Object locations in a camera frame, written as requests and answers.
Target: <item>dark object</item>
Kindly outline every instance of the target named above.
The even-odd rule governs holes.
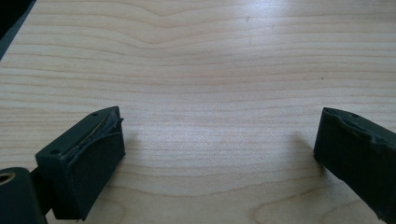
[[[0,60],[34,4],[35,0],[0,0]]]
[[[84,220],[125,155],[121,121],[117,106],[96,111],[39,151],[32,173],[0,171],[0,223],[47,223],[51,208],[56,218]]]
[[[323,108],[315,159],[387,223],[396,223],[396,133],[346,111]]]

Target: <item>black plastic part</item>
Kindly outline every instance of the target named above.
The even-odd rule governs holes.
[[[315,159],[387,223],[396,223],[396,133],[346,111],[323,108]]]
[[[20,167],[0,171],[0,223],[46,224],[28,170]]]
[[[41,178],[53,186],[56,218],[86,218],[125,155],[121,121],[117,106],[96,111],[35,155]]]

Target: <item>wooden table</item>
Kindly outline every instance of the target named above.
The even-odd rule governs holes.
[[[324,106],[396,131],[395,71],[391,0],[38,0],[0,62],[0,168],[119,105],[84,223],[383,223],[312,155]]]

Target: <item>light wood grain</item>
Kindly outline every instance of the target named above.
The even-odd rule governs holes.
[[[323,106],[396,131],[395,22],[390,0],[38,0],[0,62],[0,168],[119,105],[87,224],[382,223],[312,150]]]

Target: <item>wooden surface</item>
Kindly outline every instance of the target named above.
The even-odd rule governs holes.
[[[382,223],[312,150],[323,106],[396,131],[395,73],[391,0],[38,0],[0,62],[0,168],[119,105],[87,224]]]

